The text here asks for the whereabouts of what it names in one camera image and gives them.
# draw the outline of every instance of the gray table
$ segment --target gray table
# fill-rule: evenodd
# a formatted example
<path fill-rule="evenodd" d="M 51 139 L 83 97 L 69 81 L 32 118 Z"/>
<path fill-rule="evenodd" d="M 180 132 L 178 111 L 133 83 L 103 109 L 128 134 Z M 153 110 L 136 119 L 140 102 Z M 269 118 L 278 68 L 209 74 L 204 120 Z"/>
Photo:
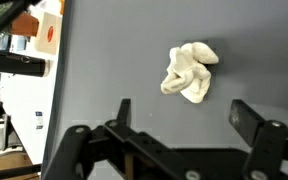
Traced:
<path fill-rule="evenodd" d="M 160 91 L 169 49 L 194 41 L 220 57 L 201 104 Z M 285 0 L 66 0 L 59 63 L 46 160 L 68 127 L 115 118 L 124 97 L 131 127 L 169 147 L 248 150 L 228 123 L 235 98 L 288 125 Z"/>

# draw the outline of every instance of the gray surface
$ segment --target gray surface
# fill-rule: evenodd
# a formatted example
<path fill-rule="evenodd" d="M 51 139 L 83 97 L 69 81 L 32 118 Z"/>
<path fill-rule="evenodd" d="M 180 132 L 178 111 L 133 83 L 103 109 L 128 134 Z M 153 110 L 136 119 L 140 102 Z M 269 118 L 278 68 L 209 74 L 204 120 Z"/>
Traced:
<path fill-rule="evenodd" d="M 71 8 L 53 148 L 72 125 L 114 118 L 124 97 L 132 98 L 132 128 L 170 147 L 246 150 L 228 123 L 234 98 L 288 124 L 288 1 L 79 0 Z M 202 40 L 221 61 L 210 68 L 205 101 L 163 95 L 169 49 Z"/>

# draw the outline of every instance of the crumpled cloth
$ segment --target crumpled cloth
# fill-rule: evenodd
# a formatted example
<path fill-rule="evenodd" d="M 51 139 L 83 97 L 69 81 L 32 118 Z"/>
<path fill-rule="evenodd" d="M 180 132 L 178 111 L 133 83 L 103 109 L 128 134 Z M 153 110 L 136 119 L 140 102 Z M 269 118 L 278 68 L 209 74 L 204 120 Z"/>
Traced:
<path fill-rule="evenodd" d="M 211 73 L 203 64 L 217 64 L 218 56 L 204 43 L 184 44 L 170 50 L 168 75 L 161 84 L 164 94 L 181 92 L 192 103 L 200 103 L 206 95 Z"/>

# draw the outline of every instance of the white cloth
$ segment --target white cloth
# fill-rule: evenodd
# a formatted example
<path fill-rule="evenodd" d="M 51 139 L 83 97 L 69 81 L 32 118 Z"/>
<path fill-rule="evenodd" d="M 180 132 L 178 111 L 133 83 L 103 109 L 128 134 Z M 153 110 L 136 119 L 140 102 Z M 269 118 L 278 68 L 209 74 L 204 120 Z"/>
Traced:
<path fill-rule="evenodd" d="M 211 73 L 203 64 L 218 63 L 217 55 L 206 44 L 195 42 L 172 48 L 170 59 L 168 76 L 161 84 L 162 92 L 181 92 L 192 103 L 202 102 L 211 80 Z"/>

